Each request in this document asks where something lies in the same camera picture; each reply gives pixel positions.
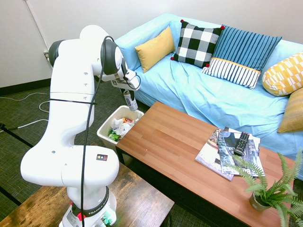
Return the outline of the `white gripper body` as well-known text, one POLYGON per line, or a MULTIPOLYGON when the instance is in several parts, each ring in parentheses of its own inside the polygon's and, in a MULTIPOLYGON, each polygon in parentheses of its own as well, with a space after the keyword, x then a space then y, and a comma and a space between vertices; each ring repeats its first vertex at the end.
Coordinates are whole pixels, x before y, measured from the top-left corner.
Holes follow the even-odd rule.
POLYGON ((132 70, 128 70, 127 72, 119 70, 118 73, 115 74, 115 78, 110 81, 112 86, 120 89, 137 91, 140 88, 140 81, 136 73, 132 70))

